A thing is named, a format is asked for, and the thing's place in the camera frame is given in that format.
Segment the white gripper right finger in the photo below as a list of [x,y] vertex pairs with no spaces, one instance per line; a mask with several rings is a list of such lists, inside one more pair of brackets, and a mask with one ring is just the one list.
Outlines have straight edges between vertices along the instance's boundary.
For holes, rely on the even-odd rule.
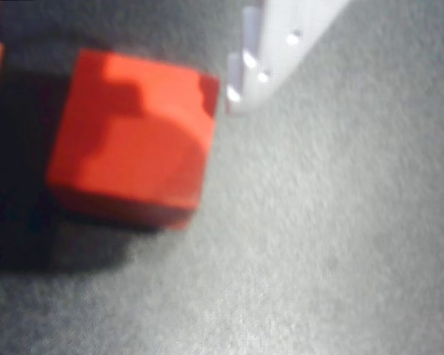
[[350,4],[278,0],[243,6],[240,48],[227,58],[226,111],[244,114],[270,99]]

